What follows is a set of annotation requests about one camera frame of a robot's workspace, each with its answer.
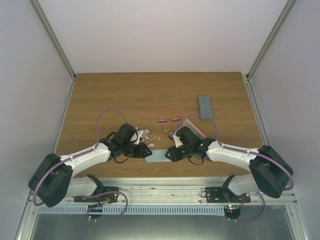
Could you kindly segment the pink tinted sunglasses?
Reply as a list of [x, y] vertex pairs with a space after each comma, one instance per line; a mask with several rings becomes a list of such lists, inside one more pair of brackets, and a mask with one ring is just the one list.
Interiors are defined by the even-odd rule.
[[165, 105], [158, 113], [156, 122], [160, 125], [178, 123], [182, 120], [182, 114], [173, 104]]

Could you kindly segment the teal glasses case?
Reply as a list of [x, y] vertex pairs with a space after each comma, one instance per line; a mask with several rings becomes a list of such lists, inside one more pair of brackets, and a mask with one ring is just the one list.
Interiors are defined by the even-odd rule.
[[198, 96], [198, 109], [199, 109], [199, 118], [203, 121], [213, 119], [213, 110], [211, 104], [211, 98], [209, 95], [199, 95]]

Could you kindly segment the pink glasses case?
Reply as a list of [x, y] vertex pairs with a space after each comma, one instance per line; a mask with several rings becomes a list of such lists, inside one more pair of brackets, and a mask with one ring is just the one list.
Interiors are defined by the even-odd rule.
[[203, 140], [204, 138], [206, 138], [206, 135], [198, 127], [196, 127], [189, 119], [184, 120], [182, 122], [182, 126], [191, 129], [191, 131], [200, 139]]

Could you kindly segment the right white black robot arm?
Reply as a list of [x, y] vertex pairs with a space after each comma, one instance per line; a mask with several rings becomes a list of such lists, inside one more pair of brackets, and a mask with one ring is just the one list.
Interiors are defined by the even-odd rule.
[[278, 199], [292, 180], [293, 170], [270, 146], [242, 148], [219, 142], [214, 138], [200, 138], [183, 126], [172, 136], [175, 143], [165, 153], [172, 162], [195, 157], [202, 162], [222, 162], [248, 171], [245, 175], [230, 175], [218, 188], [218, 194], [228, 203], [242, 195], [262, 192]]

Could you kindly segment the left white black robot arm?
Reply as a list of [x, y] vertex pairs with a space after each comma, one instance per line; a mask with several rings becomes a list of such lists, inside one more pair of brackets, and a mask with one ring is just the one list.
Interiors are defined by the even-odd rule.
[[127, 159], [151, 156], [152, 151], [142, 141], [143, 133], [125, 123], [117, 132], [109, 133], [82, 151], [61, 156], [54, 152], [48, 154], [28, 183], [33, 192], [32, 203], [37, 207], [46, 205], [50, 208], [66, 198], [73, 198], [77, 202], [112, 201], [118, 195], [115, 188], [105, 187], [93, 175], [83, 178], [75, 176], [97, 164], [116, 161], [119, 156]]

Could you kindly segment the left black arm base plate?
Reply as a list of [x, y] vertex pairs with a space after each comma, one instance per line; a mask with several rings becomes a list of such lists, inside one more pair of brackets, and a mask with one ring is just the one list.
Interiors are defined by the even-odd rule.
[[89, 197], [75, 196], [73, 197], [76, 203], [116, 203], [118, 201], [117, 186], [103, 186], [98, 187]]

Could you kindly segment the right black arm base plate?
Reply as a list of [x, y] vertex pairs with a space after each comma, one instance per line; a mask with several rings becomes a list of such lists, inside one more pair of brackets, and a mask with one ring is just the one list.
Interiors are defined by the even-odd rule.
[[200, 192], [200, 196], [206, 199], [207, 203], [250, 203], [250, 195], [245, 193], [242, 195], [235, 195], [228, 188], [223, 187], [206, 187]]

